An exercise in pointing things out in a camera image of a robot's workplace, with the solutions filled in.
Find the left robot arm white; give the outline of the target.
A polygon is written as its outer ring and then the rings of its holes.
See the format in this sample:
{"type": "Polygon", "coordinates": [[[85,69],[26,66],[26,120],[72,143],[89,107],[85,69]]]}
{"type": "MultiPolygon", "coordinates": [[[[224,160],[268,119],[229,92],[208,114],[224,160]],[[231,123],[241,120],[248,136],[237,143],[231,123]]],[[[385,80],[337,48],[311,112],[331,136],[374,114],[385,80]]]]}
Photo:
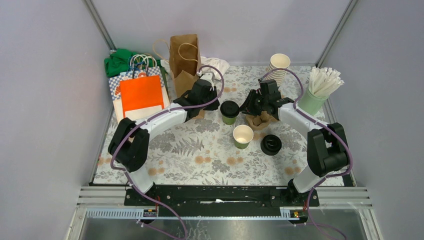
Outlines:
{"type": "Polygon", "coordinates": [[[218,109],[222,91],[205,79],[198,79],[190,90],[176,98],[167,108],[146,118],[122,119],[108,146],[113,161],[118,161],[130,184],[137,190],[136,199],[144,206],[152,204],[154,181],[148,174],[145,162],[149,143],[169,128],[196,117],[201,110],[218,109]]]}

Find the brown pulp cup carrier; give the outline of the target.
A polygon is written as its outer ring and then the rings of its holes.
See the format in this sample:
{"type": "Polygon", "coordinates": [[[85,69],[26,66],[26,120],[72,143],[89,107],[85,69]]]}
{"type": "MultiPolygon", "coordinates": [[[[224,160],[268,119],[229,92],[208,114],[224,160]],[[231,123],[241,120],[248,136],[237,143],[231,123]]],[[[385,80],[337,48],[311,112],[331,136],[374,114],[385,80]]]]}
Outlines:
{"type": "Polygon", "coordinates": [[[253,130],[253,131],[260,131],[264,128],[268,127],[270,123],[277,122],[278,120],[275,119],[272,115],[269,115],[266,111],[262,111],[260,115],[245,115],[247,125],[253,130]]]}

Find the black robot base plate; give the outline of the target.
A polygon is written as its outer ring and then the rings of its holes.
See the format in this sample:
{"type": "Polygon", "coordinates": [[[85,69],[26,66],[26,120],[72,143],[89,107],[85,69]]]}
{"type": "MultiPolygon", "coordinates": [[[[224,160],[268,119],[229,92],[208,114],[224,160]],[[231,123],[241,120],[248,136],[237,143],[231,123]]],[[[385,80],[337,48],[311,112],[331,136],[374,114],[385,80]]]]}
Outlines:
{"type": "Polygon", "coordinates": [[[314,190],[296,193],[290,183],[288,187],[277,186],[217,186],[217,185],[158,185],[155,184],[146,196],[134,189],[127,189],[125,206],[151,206],[168,213],[205,213],[226,211],[229,213],[258,213],[260,209],[294,208],[305,210],[307,206],[320,205],[314,190]]]}

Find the green paper cup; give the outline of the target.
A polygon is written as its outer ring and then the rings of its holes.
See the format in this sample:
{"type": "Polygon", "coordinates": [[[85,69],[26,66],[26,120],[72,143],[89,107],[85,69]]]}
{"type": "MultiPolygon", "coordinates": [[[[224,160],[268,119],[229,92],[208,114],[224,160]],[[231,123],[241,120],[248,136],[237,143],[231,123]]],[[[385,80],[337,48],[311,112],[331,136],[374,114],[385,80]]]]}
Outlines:
{"type": "Polygon", "coordinates": [[[248,125],[238,125],[232,132],[234,145],[238,149],[245,149],[254,138],[254,131],[248,125]]]}
{"type": "Polygon", "coordinates": [[[236,122],[238,114],[226,115],[226,114],[222,113],[221,116],[222,116],[222,121],[223,121],[224,124],[233,125],[236,122]]]}

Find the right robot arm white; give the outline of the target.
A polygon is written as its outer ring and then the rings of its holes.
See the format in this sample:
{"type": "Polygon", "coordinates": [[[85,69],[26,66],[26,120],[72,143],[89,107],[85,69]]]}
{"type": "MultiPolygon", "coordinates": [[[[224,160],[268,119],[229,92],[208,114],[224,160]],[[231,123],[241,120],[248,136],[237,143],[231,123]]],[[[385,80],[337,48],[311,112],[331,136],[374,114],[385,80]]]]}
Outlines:
{"type": "Polygon", "coordinates": [[[281,97],[275,80],[263,80],[259,89],[251,89],[240,110],[247,115],[258,116],[267,112],[276,120],[288,124],[307,141],[307,166],[296,176],[287,191],[287,201],[293,206],[301,205],[306,192],[327,177],[349,166],[352,160],[346,135],[339,123],[328,124],[302,111],[297,103],[281,97]]]}

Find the brown paper bag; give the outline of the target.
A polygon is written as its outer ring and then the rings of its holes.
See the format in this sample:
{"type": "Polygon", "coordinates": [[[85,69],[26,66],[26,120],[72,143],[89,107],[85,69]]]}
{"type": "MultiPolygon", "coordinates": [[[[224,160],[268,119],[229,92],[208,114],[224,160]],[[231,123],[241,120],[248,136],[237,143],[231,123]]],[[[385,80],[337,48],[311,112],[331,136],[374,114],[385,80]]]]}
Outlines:
{"type": "Polygon", "coordinates": [[[170,76],[173,80],[177,97],[191,90],[195,81],[199,78],[197,72],[202,66],[197,34],[174,35],[169,41],[157,39],[152,44],[153,52],[162,60],[166,58],[157,52],[156,45],[165,43],[169,50],[167,62],[170,67],[170,76]]]}

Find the black cup lid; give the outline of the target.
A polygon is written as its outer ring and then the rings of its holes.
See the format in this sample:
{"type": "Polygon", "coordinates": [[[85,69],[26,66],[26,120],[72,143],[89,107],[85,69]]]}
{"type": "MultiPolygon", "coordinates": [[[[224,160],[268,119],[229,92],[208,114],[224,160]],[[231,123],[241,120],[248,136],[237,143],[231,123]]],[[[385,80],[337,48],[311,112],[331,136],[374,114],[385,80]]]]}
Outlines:
{"type": "Polygon", "coordinates": [[[240,112],[240,107],[236,102],[232,100],[226,100],[220,105],[220,112],[221,114],[225,115],[238,115],[240,112]]]}

